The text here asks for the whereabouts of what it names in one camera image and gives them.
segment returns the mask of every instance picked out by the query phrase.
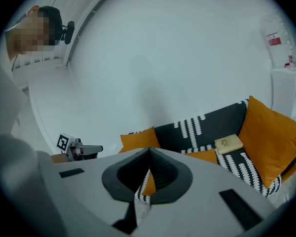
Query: white shirt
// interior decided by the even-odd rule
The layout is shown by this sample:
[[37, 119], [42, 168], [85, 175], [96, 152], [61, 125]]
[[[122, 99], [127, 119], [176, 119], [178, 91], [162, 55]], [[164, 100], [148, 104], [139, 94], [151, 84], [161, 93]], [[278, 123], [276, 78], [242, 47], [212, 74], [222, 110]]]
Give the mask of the white shirt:
[[0, 135], [12, 134], [20, 138], [17, 119], [26, 100], [26, 95], [14, 83], [12, 64], [8, 57], [3, 33], [0, 38]]

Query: red label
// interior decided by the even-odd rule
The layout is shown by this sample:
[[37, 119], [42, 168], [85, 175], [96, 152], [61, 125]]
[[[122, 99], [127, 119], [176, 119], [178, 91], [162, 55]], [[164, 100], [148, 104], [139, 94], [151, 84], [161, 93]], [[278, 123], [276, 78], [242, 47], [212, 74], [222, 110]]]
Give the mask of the red label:
[[270, 45], [280, 45], [280, 44], [282, 44], [280, 38], [270, 39], [270, 40], [268, 41], [268, 43], [269, 43]]

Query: patterned fabric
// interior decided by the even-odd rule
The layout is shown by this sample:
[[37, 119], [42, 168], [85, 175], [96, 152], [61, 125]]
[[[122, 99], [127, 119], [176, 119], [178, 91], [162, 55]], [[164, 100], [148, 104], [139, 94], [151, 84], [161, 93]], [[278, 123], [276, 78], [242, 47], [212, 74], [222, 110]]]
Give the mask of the patterned fabric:
[[[155, 127], [162, 149], [187, 154], [214, 149], [214, 141], [230, 134], [239, 134], [248, 108], [248, 99], [211, 113], [185, 119], [176, 123]], [[217, 163], [253, 186], [263, 196], [269, 197], [280, 189], [282, 177], [277, 177], [267, 190], [243, 148], [219, 155]], [[150, 197], [141, 195], [145, 190], [150, 170], [135, 194], [135, 198], [149, 203]]]

